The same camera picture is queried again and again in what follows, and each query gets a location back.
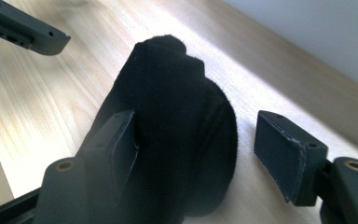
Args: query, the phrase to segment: black velvet object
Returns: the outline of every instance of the black velvet object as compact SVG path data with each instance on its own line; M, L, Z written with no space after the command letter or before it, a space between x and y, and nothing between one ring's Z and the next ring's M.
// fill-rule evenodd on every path
M234 111L203 62L171 35L136 44L82 147L129 109L140 149L112 223L182 223L211 213L233 176L238 136Z

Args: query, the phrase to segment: white wall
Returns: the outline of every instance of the white wall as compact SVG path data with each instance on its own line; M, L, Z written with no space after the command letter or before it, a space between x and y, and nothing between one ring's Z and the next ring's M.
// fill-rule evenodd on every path
M358 82L358 1L225 2Z

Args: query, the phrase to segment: clamp jaw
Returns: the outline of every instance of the clamp jaw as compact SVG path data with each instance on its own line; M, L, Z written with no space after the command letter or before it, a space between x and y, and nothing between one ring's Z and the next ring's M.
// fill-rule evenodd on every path
M132 110L116 113L81 156L53 162L40 189L0 206L0 223L112 223L137 159Z
M358 160L326 159L327 146L284 116L259 111L255 154L295 206L321 197L323 224L358 224Z
M62 52L71 36L0 0L0 37L43 55Z

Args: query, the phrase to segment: wood grain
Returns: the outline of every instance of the wood grain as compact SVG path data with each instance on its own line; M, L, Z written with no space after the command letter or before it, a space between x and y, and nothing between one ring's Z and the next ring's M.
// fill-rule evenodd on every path
M318 223L319 208L286 204L253 153L258 110L285 115L358 159L358 85L219 1L8 1L68 33L62 54L0 40L0 160L18 197L46 167L73 156L133 45L172 34L205 62L239 125L236 173L223 204L186 223Z

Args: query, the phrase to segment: wooden table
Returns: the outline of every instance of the wooden table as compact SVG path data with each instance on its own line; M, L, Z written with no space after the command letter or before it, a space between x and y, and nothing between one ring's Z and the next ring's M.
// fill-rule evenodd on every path
M318 223L319 208L286 204L253 153L258 110L286 116L358 159L358 85L219 1L8 1L68 33L46 57L0 39L0 161L15 197L73 156L135 43L172 34L205 62L231 101L236 173L213 214L186 223Z

